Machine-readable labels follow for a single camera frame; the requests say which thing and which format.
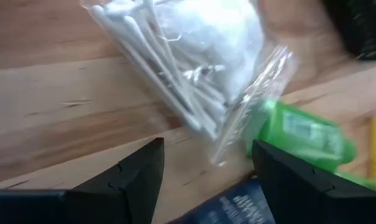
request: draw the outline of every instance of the black object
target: black object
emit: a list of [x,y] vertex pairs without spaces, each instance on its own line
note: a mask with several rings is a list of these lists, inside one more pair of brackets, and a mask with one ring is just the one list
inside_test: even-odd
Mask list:
[[323,0],[349,52],[376,60],[376,0]]
[[163,167],[156,138],[72,190],[0,190],[0,223],[151,223]]
[[319,169],[264,141],[253,163],[277,224],[376,223],[376,192]]
[[275,224],[256,177],[245,178],[168,224]]

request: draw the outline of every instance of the clear plastic bag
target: clear plastic bag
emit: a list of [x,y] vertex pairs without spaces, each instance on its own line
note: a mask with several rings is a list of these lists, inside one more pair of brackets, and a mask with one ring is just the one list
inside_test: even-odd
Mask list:
[[[251,110],[279,98],[296,61],[264,31],[248,0],[82,0],[142,76],[220,162]],[[259,127],[264,123],[259,117]]]

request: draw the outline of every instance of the black plastic piece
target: black plastic piece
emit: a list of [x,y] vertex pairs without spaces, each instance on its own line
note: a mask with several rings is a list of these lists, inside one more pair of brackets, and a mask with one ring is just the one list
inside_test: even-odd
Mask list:
[[0,190],[0,223],[151,223],[163,168],[157,138],[72,190]]
[[277,224],[376,223],[376,192],[314,167],[264,141],[252,151]]
[[346,49],[359,60],[376,60],[376,0],[322,0]]

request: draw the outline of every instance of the green bottle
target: green bottle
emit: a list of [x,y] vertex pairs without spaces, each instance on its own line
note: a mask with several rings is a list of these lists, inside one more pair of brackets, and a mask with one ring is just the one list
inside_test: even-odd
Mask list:
[[[265,115],[253,114],[243,132],[249,155],[253,140],[261,139],[330,172],[356,157],[355,145],[337,124],[275,100],[268,100],[265,108]],[[256,123],[259,116],[266,116],[262,127]]]

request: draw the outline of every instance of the wooden surface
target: wooden surface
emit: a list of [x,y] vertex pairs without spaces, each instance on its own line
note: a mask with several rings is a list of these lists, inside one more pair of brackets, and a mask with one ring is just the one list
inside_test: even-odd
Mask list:
[[[369,163],[369,118],[376,114],[376,67],[288,94],[283,101],[340,124],[359,147],[359,155],[341,171],[366,176]],[[164,180],[154,223],[165,223],[246,176],[251,161],[236,148],[222,167],[208,163],[207,145],[185,128],[157,136],[166,140]],[[0,189],[68,189],[98,175],[139,149],[154,136],[97,152],[0,182]]]
[[[343,169],[365,175],[376,63],[344,52],[317,0],[259,0],[259,9],[300,61],[283,100],[339,123],[360,149]],[[235,154],[235,166],[208,165],[181,126],[78,1],[0,0],[0,188],[73,187],[161,133],[162,223],[251,169]]]

